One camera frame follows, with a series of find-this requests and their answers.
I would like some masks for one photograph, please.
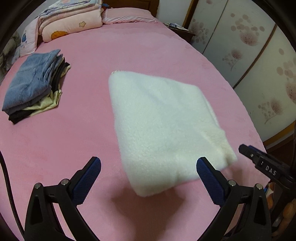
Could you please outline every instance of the nightstand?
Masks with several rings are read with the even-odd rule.
[[[190,31],[186,31],[186,30],[181,30],[181,29],[177,29],[177,28],[171,28],[169,26],[167,26],[170,30],[172,30],[173,32],[175,32],[176,34],[178,34],[182,39],[184,39],[185,41],[187,41],[188,43],[191,42],[191,39],[193,36],[195,36],[195,34],[191,33]]]

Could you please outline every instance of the denim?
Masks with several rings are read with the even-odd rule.
[[[33,53],[21,65],[5,94],[2,110],[8,115],[32,106],[51,90],[53,72],[63,61],[59,49],[49,53]]]

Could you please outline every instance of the black cable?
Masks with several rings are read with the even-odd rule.
[[[15,221],[17,223],[17,226],[18,226],[19,230],[20,230],[20,233],[22,234],[23,238],[25,238],[25,231],[24,231],[24,229],[22,227],[22,224],[20,222],[20,218],[19,218],[19,216],[17,214],[17,209],[15,207],[15,202],[13,200],[13,195],[12,195],[12,190],[11,190],[11,186],[10,186],[7,167],[6,167],[6,164],[5,164],[5,161],[4,161],[4,158],[2,156],[1,151],[0,151],[0,164],[1,164],[1,167],[2,167],[2,171],[3,171],[3,175],[4,175],[4,179],[5,179],[5,184],[6,184],[6,189],[7,189],[7,194],[8,194],[8,198],[9,198],[9,202],[10,202],[10,206],[11,206],[11,209],[12,209],[13,216],[15,217]]]

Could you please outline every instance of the pink blanket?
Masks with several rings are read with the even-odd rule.
[[[15,126],[0,113],[0,149],[23,225],[34,184],[55,185],[71,178],[92,156],[101,159],[102,171],[78,209],[102,241],[193,241],[216,215],[219,207],[212,203],[200,180],[149,198],[138,197],[131,189],[120,162],[108,89],[108,77],[115,70],[197,85],[238,156],[238,162],[222,173],[241,185],[267,183],[252,162],[238,153],[242,143],[264,150],[240,99],[202,54],[163,24],[105,25],[43,43],[37,52],[58,48],[72,66],[63,81],[59,106]],[[4,79],[1,104],[25,59],[18,59]],[[2,174],[0,200],[1,214],[20,237]]]

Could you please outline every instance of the orange stuffed toy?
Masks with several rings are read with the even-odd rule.
[[[274,183],[271,183],[269,185],[271,190],[274,190]],[[270,194],[267,197],[267,203],[268,203],[268,208],[271,209],[273,206],[273,194]],[[292,218],[294,217],[296,213],[296,199],[293,199],[292,202],[289,202],[284,210],[283,210],[283,220],[281,221],[281,223],[279,224],[278,229],[272,233],[272,236],[277,236],[280,235],[284,232],[284,230],[287,228],[287,226],[289,225],[289,223],[291,222]]]

